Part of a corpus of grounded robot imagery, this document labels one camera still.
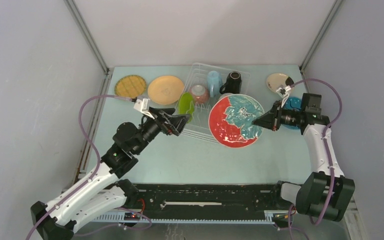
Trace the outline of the green plate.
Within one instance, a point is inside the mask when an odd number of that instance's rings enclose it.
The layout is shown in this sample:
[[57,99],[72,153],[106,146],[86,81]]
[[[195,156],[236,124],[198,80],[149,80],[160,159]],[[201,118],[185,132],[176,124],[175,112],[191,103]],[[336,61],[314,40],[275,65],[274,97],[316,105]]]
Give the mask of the green plate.
[[193,119],[193,114],[195,112],[195,100],[191,93],[186,92],[181,95],[178,101],[178,114],[184,115],[189,114],[189,120],[187,123],[189,124]]

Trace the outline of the blue polka dot plate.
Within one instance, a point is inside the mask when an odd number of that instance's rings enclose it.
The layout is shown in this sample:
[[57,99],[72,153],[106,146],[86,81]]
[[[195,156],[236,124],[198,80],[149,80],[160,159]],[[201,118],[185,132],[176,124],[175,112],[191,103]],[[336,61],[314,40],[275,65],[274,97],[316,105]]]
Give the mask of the blue polka dot plate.
[[[299,97],[295,96],[290,96],[285,104],[283,105],[282,109],[283,110],[293,110],[293,111],[300,111],[301,110],[301,104],[302,104],[302,99]],[[286,127],[291,130],[299,130],[299,126],[292,126],[292,125],[286,125],[282,124],[283,127]]]

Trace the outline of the beige plate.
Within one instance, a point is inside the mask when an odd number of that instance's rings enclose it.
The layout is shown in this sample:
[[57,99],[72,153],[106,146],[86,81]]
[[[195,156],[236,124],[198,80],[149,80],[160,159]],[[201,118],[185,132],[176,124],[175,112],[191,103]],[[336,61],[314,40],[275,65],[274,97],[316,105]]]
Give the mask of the beige plate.
[[182,80],[173,75],[155,78],[147,88],[149,98],[159,105],[171,105],[177,102],[184,92]]

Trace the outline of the cream plate with black spot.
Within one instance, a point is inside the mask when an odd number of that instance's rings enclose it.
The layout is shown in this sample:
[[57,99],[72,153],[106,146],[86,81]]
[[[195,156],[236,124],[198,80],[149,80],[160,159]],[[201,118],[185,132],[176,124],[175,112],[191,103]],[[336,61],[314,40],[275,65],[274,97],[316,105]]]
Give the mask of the cream plate with black spot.
[[273,73],[266,78],[267,87],[275,94],[280,87],[286,87],[294,83],[294,80],[284,73]]

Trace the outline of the white rimmed teal plate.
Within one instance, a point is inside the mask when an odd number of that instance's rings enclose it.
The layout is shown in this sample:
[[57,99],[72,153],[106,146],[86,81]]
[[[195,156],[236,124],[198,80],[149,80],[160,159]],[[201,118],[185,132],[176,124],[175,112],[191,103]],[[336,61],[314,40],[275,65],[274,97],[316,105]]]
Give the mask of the white rimmed teal plate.
[[266,111],[253,97],[230,94],[222,97],[210,110],[208,127],[211,135],[221,145],[244,148],[254,144],[263,128],[253,121]]

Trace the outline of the yellow woven plate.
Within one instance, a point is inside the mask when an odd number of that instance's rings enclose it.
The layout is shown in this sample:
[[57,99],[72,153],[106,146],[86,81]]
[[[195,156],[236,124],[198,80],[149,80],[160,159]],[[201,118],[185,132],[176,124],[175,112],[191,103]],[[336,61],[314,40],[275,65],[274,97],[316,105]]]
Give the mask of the yellow woven plate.
[[125,98],[137,98],[147,89],[145,79],[139,75],[127,75],[122,77],[114,87],[116,96]]

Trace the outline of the black mug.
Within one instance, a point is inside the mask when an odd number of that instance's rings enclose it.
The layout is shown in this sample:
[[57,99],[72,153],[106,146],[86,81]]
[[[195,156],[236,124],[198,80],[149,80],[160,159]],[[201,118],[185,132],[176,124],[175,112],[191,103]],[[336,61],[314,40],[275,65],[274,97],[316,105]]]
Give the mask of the black mug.
[[237,71],[232,71],[227,75],[226,82],[220,87],[220,94],[239,94],[242,86],[242,76]]

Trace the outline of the light blue cup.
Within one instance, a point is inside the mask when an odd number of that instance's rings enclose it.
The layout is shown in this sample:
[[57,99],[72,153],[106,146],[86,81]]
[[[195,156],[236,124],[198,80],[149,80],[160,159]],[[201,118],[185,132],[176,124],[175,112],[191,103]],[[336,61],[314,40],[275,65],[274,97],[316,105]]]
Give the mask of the light blue cup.
[[216,97],[220,93],[220,87],[223,84],[222,75],[218,71],[212,70],[207,74],[206,80],[210,97]]

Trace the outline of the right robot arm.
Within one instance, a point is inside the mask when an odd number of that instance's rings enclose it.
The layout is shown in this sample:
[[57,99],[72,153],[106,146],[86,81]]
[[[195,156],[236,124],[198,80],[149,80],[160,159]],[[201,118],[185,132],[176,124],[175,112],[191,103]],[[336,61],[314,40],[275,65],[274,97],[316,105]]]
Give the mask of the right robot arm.
[[339,167],[331,141],[330,120],[322,115],[321,100],[319,94],[305,93],[300,110],[284,109],[282,101],[275,101],[270,111],[252,124],[272,131],[281,126],[298,127],[308,148],[310,176],[300,186],[282,183],[280,190],[271,194],[271,204],[284,209],[293,203],[300,214],[339,222],[354,194],[355,183]]

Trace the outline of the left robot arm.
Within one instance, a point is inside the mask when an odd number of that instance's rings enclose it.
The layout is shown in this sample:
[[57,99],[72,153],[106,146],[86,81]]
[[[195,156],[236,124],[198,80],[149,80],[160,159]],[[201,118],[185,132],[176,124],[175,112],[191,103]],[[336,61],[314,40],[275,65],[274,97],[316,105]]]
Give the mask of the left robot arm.
[[174,108],[143,110],[139,126],[124,122],[113,136],[113,145],[98,157],[94,170],[47,203],[30,208],[33,228],[44,240],[70,240],[85,224],[113,208],[133,208],[138,202],[136,187],[122,176],[138,163],[136,158],[159,133],[179,136],[190,114],[174,114]]

